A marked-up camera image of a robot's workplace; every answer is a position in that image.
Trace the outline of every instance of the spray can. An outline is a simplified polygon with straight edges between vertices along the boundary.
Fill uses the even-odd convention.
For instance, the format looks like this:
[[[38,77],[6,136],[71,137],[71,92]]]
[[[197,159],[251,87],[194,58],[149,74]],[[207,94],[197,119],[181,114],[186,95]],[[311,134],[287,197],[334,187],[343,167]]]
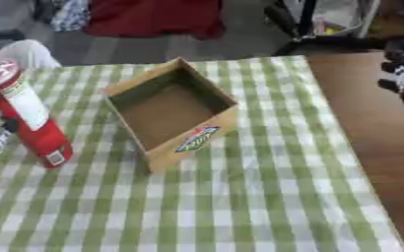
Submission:
[[[0,110],[4,117],[18,120],[18,137],[44,167],[58,167],[73,154],[69,140],[13,59],[0,58]]]

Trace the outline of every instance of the open box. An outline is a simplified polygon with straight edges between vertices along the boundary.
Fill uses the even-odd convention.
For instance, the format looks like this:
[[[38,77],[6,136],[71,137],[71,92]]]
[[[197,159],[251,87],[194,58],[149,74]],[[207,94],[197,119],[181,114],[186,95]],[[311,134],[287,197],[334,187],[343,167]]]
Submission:
[[[236,102],[180,58],[103,92],[153,172],[236,128]]]

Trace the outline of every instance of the gray carpet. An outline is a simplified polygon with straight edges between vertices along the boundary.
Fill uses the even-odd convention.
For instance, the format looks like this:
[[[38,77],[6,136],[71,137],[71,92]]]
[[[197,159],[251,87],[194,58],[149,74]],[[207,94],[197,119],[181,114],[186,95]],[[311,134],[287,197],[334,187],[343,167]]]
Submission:
[[[286,42],[284,34],[263,24],[264,0],[224,1],[227,32],[213,40],[199,41],[189,35],[116,38],[53,32],[32,20],[33,0],[1,0],[0,30],[21,29],[27,38],[44,43],[63,65],[159,63],[176,56],[191,61],[270,56]]]

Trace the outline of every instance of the red cloth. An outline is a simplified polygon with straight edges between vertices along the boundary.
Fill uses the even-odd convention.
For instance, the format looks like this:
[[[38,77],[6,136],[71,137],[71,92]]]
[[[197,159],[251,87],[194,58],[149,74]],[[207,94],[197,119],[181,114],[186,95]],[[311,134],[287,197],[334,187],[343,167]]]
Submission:
[[[165,32],[216,38],[224,26],[222,0],[93,0],[86,32],[108,36],[152,36]]]

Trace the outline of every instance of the table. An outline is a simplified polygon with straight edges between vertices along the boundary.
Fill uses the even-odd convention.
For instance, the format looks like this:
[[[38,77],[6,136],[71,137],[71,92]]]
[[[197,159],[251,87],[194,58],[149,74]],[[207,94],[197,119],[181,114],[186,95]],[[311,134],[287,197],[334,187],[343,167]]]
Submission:
[[[151,65],[27,72],[75,155],[44,170],[8,144],[0,251],[404,251],[303,57],[194,66],[236,98],[237,131],[162,174],[99,93]]]
[[[382,53],[310,56],[311,69],[404,238],[404,104],[376,86]]]

